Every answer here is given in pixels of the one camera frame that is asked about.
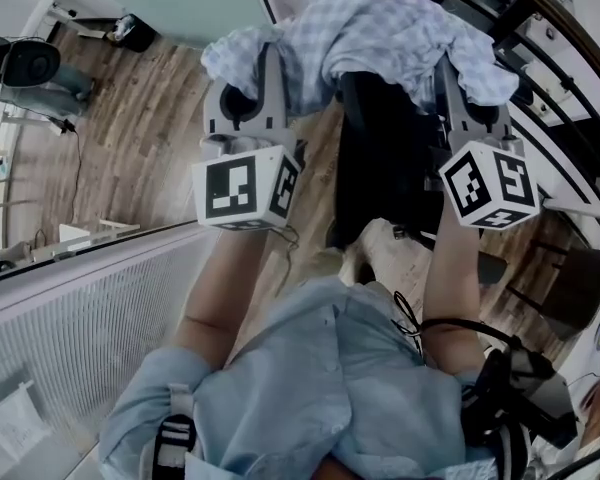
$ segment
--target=blue checkered towel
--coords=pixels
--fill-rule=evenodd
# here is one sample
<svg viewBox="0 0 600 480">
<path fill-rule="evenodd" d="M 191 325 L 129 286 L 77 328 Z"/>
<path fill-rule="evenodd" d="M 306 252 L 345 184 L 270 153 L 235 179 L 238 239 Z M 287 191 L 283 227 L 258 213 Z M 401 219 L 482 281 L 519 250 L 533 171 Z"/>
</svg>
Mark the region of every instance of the blue checkered towel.
<svg viewBox="0 0 600 480">
<path fill-rule="evenodd" d="M 202 64 L 211 78 L 256 99 L 256 60 L 267 42 L 280 52 L 295 115 L 325 108 L 340 76 L 353 71 L 400 84 L 427 110 L 434 67 L 445 53 L 473 103 L 501 105 L 518 87 L 516 75 L 494 64 L 489 36 L 430 0 L 315 0 L 295 20 L 221 38 L 205 49 Z"/>
</svg>

